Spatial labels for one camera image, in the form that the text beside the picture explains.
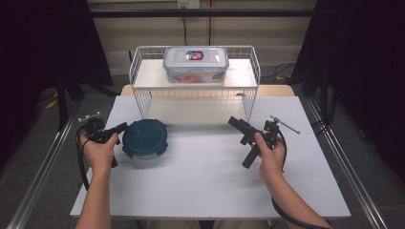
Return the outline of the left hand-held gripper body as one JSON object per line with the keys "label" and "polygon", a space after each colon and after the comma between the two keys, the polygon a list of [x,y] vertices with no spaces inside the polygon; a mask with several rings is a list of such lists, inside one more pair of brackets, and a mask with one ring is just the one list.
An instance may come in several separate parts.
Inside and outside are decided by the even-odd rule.
{"label": "left hand-held gripper body", "polygon": [[[109,130],[105,129],[105,124],[102,118],[99,117],[99,114],[86,115],[84,118],[79,119],[80,122],[84,121],[84,125],[80,127],[77,134],[77,155],[79,165],[84,167],[84,154],[82,152],[82,144],[79,140],[79,135],[85,132],[90,140],[96,143],[106,143],[109,138],[113,135]],[[115,156],[112,160],[112,167],[117,167],[117,161]]]}

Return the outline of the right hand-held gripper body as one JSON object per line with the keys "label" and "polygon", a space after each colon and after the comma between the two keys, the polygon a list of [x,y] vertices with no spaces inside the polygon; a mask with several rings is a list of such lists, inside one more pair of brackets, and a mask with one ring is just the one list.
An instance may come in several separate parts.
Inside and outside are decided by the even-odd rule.
{"label": "right hand-held gripper body", "polygon": [[247,154],[246,158],[244,159],[242,165],[247,169],[250,168],[250,166],[252,165],[252,163],[254,162],[254,160],[260,153],[260,149],[256,145],[256,140],[255,140],[256,133],[259,133],[262,135],[268,148],[271,150],[273,150],[275,148],[277,140],[280,140],[283,143],[284,147],[287,147],[285,137],[283,136],[282,132],[280,131],[279,125],[283,125],[283,126],[287,127],[288,129],[292,130],[297,135],[300,134],[299,131],[293,129],[292,127],[287,125],[285,122],[283,122],[278,117],[272,115],[271,118],[272,118],[272,120],[267,120],[265,122],[265,126],[262,131],[260,131],[254,127],[256,129],[255,133],[246,134],[249,136],[250,142],[247,144],[249,144],[251,146],[251,149],[250,149],[249,153]]}

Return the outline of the dark teal container lid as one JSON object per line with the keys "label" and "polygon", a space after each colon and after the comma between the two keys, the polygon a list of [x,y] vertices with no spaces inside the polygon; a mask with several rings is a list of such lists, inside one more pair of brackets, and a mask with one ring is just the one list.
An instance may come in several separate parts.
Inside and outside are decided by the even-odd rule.
{"label": "dark teal container lid", "polygon": [[134,156],[161,156],[168,147],[167,127],[157,119],[134,121],[122,137],[122,151]]}

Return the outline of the white wire two-tier rack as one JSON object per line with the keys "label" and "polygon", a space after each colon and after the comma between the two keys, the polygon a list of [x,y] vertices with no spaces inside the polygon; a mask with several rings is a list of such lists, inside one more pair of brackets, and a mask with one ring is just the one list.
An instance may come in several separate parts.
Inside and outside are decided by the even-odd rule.
{"label": "white wire two-tier rack", "polygon": [[232,117],[250,119],[261,79],[251,46],[223,46],[229,67],[223,84],[170,83],[162,66],[170,46],[136,49],[129,80],[143,118],[167,125],[224,125]]}

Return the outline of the clear rectangular food container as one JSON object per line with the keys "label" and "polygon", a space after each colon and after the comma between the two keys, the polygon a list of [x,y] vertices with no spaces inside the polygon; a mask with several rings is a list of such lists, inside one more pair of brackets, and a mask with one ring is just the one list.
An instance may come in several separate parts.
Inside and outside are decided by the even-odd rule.
{"label": "clear rectangular food container", "polygon": [[223,84],[228,53],[223,46],[170,46],[162,66],[170,83]]}

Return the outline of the person's left hand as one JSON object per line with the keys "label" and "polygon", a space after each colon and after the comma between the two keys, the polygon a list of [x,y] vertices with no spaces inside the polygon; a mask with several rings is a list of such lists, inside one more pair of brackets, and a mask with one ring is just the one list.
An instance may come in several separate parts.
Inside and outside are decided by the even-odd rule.
{"label": "person's left hand", "polygon": [[82,152],[85,159],[98,176],[101,174],[110,174],[112,169],[112,160],[114,157],[114,148],[118,141],[118,135],[113,134],[106,143],[96,143],[90,140],[85,132],[79,135],[82,144]]}

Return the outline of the person's right hand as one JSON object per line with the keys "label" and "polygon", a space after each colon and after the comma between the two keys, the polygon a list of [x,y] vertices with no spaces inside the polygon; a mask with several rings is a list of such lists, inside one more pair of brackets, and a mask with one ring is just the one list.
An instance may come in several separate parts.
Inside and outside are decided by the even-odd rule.
{"label": "person's right hand", "polygon": [[285,147],[280,140],[276,141],[273,150],[269,149],[261,134],[255,134],[256,145],[260,149],[259,157],[262,162],[259,175],[265,184],[283,176],[283,165],[285,158]]}

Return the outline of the black metal stand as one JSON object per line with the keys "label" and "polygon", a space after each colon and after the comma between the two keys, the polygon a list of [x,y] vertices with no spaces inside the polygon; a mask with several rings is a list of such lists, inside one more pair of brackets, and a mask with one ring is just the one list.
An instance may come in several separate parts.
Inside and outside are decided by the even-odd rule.
{"label": "black metal stand", "polygon": [[68,108],[66,94],[72,100],[81,100],[84,98],[84,92],[80,87],[79,78],[74,72],[61,72],[56,80],[56,92],[59,109],[59,127],[61,131],[68,122]]}
{"label": "black metal stand", "polygon": [[320,86],[320,111],[322,121],[327,123],[328,121],[328,74],[322,72],[322,81]]}

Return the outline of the wooden table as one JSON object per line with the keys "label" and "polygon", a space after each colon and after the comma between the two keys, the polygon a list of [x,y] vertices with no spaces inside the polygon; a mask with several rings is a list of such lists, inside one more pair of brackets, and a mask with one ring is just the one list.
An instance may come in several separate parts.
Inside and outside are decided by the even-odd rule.
{"label": "wooden table", "polygon": [[[121,90],[121,95],[132,95],[132,86],[125,85]],[[257,91],[258,96],[295,96],[293,89],[289,85],[260,85]]]}

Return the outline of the yellow floor tape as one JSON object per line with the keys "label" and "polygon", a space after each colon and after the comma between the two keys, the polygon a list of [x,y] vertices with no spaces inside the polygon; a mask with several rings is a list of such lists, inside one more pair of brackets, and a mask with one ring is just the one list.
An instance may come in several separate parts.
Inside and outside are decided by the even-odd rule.
{"label": "yellow floor tape", "polygon": [[58,99],[58,93],[55,93],[55,94],[52,96],[52,99],[46,104],[45,109],[46,109],[46,110],[49,110],[49,109],[51,109],[52,107],[54,107],[55,104],[56,104],[56,102],[57,102],[57,99]]}

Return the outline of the black curtain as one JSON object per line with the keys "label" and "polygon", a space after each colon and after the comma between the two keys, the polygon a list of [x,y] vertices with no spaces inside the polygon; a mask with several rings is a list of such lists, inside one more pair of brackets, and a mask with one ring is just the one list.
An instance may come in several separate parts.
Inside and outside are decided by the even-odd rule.
{"label": "black curtain", "polygon": [[110,85],[88,0],[0,0],[0,168],[32,121],[40,94]]}
{"label": "black curtain", "polygon": [[327,81],[405,182],[405,0],[317,0],[292,78]]}

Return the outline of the black horizontal bar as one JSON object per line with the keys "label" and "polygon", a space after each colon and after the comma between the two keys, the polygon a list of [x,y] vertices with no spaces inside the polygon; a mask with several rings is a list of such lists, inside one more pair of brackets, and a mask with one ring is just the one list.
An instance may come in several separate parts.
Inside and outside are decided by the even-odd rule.
{"label": "black horizontal bar", "polygon": [[94,18],[135,17],[312,17],[315,10],[92,10]]}

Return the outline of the aluminium rail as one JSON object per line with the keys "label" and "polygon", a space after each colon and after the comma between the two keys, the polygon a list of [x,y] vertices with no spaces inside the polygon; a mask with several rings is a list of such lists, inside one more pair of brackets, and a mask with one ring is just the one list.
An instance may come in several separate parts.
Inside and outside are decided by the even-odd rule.
{"label": "aluminium rail", "polygon": [[359,176],[355,172],[352,164],[350,163],[344,149],[338,141],[333,129],[326,124],[321,117],[321,109],[314,99],[308,101],[310,110],[316,122],[321,126],[320,134],[326,139],[329,148],[333,151],[339,167],[345,175],[346,180],[350,184],[357,201],[359,202],[364,214],[366,215],[372,229],[388,229],[384,219],[379,213],[373,199],[369,195]]}
{"label": "aluminium rail", "polygon": [[7,229],[25,228],[27,221],[32,213],[33,207],[35,206],[35,203],[42,193],[42,190],[55,163],[55,160],[58,157],[59,152],[66,140],[66,137],[68,136],[73,126],[75,116],[77,115],[81,104],[81,101],[74,103],[73,109],[71,111],[71,116],[67,119],[62,128],[56,132],[50,149],[48,150],[41,166],[36,172],[28,191],[15,210],[11,221],[7,226]]}

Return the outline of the white wall outlet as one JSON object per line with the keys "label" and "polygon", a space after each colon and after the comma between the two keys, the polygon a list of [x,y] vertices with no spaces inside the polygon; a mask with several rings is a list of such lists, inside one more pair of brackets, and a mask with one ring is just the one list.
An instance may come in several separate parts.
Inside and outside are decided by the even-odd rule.
{"label": "white wall outlet", "polygon": [[191,9],[196,10],[201,7],[200,0],[177,0],[179,9]]}

